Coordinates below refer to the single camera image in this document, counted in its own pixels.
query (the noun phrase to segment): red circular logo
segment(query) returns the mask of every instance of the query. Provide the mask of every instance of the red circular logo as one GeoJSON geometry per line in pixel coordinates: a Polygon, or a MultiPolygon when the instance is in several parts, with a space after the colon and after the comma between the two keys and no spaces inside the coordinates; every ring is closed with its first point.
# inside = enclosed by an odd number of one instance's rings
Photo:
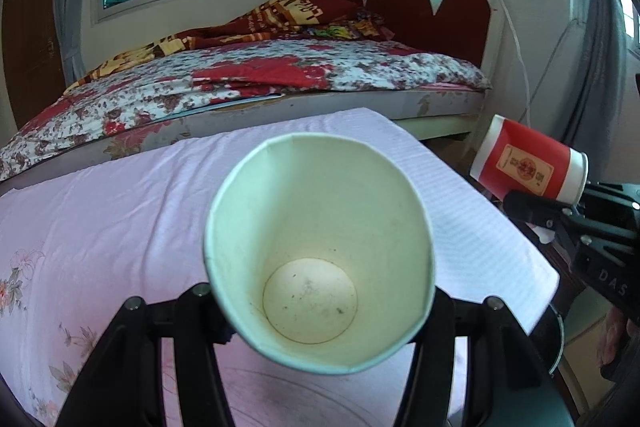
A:
{"type": "Polygon", "coordinates": [[[535,175],[536,163],[531,158],[524,158],[520,160],[520,164],[518,165],[518,176],[528,182],[529,180],[532,180],[535,175]]]}

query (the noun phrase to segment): white tablecloth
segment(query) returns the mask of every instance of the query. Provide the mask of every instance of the white tablecloth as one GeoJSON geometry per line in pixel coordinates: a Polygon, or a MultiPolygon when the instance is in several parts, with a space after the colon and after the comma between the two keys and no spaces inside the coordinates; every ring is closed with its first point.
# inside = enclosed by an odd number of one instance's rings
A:
{"type": "MultiPolygon", "coordinates": [[[[172,299],[207,280],[202,236],[226,174],[263,140],[295,131],[361,140],[414,182],[433,225],[436,283],[455,298],[499,295],[530,330],[558,285],[538,250],[404,130],[357,109],[191,139],[12,190],[0,198],[0,373],[26,410],[52,425],[114,312],[131,295],[172,299]]],[[[412,347],[348,377],[277,366],[241,339],[216,348],[238,427],[390,426],[412,347]]],[[[180,425],[164,350],[170,426],[180,425]]],[[[456,354],[450,410],[463,403],[456,354]]]]}

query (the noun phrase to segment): brown door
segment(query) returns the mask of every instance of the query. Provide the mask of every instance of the brown door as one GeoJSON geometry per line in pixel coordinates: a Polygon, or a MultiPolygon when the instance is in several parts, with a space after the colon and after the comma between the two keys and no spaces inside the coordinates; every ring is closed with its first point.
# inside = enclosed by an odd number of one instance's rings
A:
{"type": "Polygon", "coordinates": [[[2,58],[6,89],[20,128],[65,90],[53,0],[4,0],[2,58]]]}

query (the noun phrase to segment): red headboard panel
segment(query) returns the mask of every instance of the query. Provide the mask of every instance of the red headboard panel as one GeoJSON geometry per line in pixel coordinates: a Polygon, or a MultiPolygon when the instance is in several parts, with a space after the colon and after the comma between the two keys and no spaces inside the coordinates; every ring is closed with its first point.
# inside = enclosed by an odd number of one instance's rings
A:
{"type": "Polygon", "coordinates": [[[430,0],[367,0],[366,7],[384,17],[394,40],[482,65],[492,14],[487,0],[442,0],[435,14],[430,0]]]}

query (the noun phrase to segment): screw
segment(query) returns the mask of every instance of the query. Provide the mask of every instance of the screw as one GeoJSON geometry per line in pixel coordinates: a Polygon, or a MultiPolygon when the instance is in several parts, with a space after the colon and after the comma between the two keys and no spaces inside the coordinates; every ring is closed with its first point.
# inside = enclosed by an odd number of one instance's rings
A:
{"type": "Polygon", "coordinates": [[[211,286],[209,286],[206,282],[202,282],[200,284],[196,284],[191,291],[198,297],[204,297],[211,291],[211,286]]]}
{"type": "Polygon", "coordinates": [[[504,308],[504,301],[502,299],[500,299],[499,297],[489,297],[489,298],[487,298],[486,304],[487,304],[487,306],[489,306],[489,308],[491,308],[494,311],[498,311],[498,310],[501,310],[502,308],[504,308]]]}
{"type": "Polygon", "coordinates": [[[140,308],[141,304],[142,304],[142,299],[140,297],[129,297],[124,302],[124,307],[127,310],[132,312],[132,311],[137,310],[138,308],[140,308]]]}

